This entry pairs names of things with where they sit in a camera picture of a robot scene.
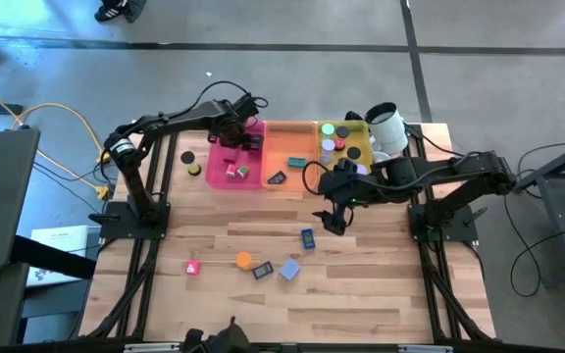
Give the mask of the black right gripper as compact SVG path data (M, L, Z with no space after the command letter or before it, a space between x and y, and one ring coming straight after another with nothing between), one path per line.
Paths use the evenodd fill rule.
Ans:
M322 221L331 221L330 232L343 236L347 228L347 224L351 224L354 219L354 207L356 203L352 200L351 203L338 204L334 203L334 215L326 210L313 212L312 215L320 218Z

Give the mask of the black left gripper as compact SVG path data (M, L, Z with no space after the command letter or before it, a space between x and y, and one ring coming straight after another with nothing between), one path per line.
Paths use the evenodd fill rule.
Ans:
M246 134L246 131L256 126L260 120L249 117L245 121L224 120L216 125L213 134L209 133L207 141L221 146L235 146L236 140L242 137L243 150L261 150L264 142L262 134Z

